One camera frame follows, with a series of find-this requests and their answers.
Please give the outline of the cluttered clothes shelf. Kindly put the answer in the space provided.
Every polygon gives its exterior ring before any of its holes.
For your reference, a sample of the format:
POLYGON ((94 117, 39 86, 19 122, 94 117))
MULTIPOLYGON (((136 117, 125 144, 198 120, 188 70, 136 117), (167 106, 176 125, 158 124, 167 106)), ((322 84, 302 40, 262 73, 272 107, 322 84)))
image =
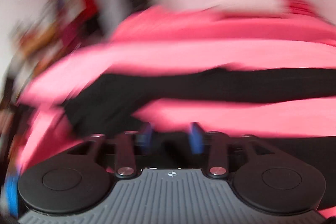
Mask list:
POLYGON ((30 76, 35 78, 77 47, 103 37, 100 18, 97 0, 48 0, 36 22, 14 27, 11 39, 17 50, 7 69, 1 96, 2 134, 14 115, 15 82, 22 68, 31 64, 30 76))

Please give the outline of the white pillow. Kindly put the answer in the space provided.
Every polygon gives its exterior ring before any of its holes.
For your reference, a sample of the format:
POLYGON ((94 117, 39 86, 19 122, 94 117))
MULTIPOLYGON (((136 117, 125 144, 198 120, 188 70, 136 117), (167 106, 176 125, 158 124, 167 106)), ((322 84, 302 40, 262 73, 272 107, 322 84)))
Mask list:
POLYGON ((228 16, 281 16, 288 12, 285 0, 212 0, 207 7, 228 16))

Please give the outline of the pink bed blanket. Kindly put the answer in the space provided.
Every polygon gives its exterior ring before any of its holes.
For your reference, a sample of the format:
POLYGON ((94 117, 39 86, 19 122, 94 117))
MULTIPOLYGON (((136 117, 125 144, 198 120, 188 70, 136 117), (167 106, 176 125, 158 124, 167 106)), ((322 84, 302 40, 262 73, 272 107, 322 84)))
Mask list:
MULTIPOLYGON (((34 79, 20 102, 33 107, 19 150, 20 171, 77 143, 58 107, 105 72, 175 75, 221 65, 242 70, 334 68, 335 26, 315 16, 221 19, 210 11, 175 13, 153 7, 124 20, 107 44, 81 48, 34 79)), ((335 98, 271 105, 155 101, 136 112, 162 131, 191 121, 232 135, 270 138, 335 135, 335 98)))

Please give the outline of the black pants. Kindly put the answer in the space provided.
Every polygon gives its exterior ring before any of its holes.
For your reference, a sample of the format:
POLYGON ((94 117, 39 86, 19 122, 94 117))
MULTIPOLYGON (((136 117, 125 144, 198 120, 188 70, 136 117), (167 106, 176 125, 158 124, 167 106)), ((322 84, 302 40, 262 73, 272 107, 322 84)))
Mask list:
POLYGON ((62 103, 74 132, 109 137, 137 131, 143 121, 132 114, 162 98, 234 103, 279 103, 335 95, 335 70, 281 68, 232 71, 217 67, 176 76, 130 76, 104 73, 75 98, 62 103))

